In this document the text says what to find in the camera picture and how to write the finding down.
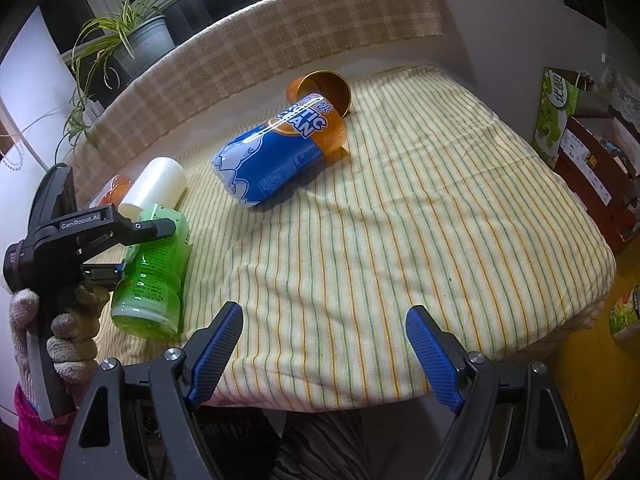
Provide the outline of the pink sleeve forearm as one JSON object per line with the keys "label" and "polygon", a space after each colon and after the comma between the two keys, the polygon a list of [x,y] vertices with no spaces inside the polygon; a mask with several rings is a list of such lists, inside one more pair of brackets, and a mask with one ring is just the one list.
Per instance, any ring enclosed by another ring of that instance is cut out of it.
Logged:
{"label": "pink sleeve forearm", "polygon": [[18,449],[38,479],[58,480],[64,451],[76,412],[53,422],[43,422],[20,385],[14,391],[18,416]]}

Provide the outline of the gloved left hand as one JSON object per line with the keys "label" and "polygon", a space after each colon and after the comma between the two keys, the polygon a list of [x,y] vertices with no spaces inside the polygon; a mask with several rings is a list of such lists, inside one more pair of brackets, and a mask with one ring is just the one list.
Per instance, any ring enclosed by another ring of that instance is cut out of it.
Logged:
{"label": "gloved left hand", "polygon": [[[110,300],[110,293],[103,287],[81,284],[74,292],[74,300],[52,323],[52,336],[46,349],[55,373],[62,378],[76,404],[93,380],[99,368],[96,362],[98,348],[94,337],[99,333],[100,315]],[[18,367],[18,384],[37,414],[42,403],[36,398],[36,379],[27,355],[27,327],[35,321],[39,308],[38,296],[29,289],[12,295],[9,306],[9,324],[12,334],[15,361]]]}

